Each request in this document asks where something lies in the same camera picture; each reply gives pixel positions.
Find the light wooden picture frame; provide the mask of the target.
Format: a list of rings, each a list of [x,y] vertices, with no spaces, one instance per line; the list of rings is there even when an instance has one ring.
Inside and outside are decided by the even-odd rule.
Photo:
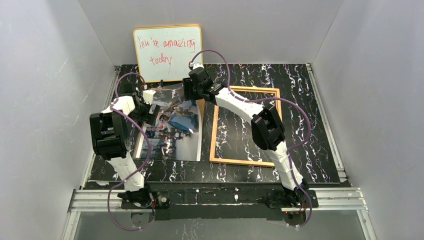
[[[209,162],[273,168],[275,165],[253,139],[249,121],[214,106]]]

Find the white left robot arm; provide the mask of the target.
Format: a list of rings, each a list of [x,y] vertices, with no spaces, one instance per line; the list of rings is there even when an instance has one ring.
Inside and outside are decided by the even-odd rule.
[[[160,110],[160,106],[154,104],[155,94],[155,90],[126,83],[106,109],[89,117],[93,151],[116,170],[128,195],[142,192],[145,178],[131,156],[127,123],[138,129],[145,124],[155,124]]]

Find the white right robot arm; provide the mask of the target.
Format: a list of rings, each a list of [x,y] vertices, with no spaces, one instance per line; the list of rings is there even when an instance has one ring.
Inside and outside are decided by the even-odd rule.
[[[274,164],[282,186],[289,191],[306,191],[303,176],[295,169],[287,152],[285,128],[276,105],[249,100],[223,82],[214,82],[202,64],[189,67],[183,79],[186,100],[205,100],[225,108],[250,123],[252,139]]]

